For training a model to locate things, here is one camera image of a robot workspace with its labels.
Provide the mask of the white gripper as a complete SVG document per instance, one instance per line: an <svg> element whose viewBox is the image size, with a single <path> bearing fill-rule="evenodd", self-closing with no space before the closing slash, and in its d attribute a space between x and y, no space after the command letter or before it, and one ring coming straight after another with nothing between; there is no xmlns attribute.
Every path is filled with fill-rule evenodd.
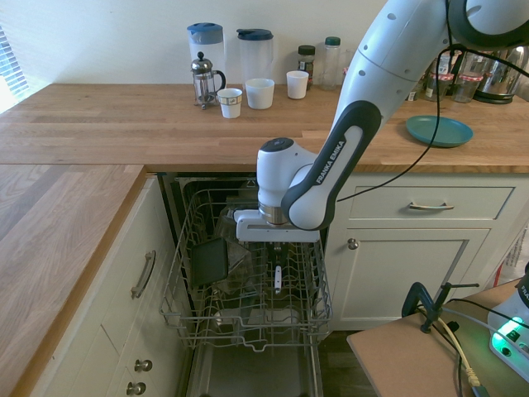
<svg viewBox="0 0 529 397"><path fill-rule="evenodd" d="M317 242L319 231L304 231L290 223L273 225L266 222L259 210L244 209L233 213L236 222L236 238L240 242ZM269 262L271 265L283 265L286 262L286 244L268 244Z"/></svg>

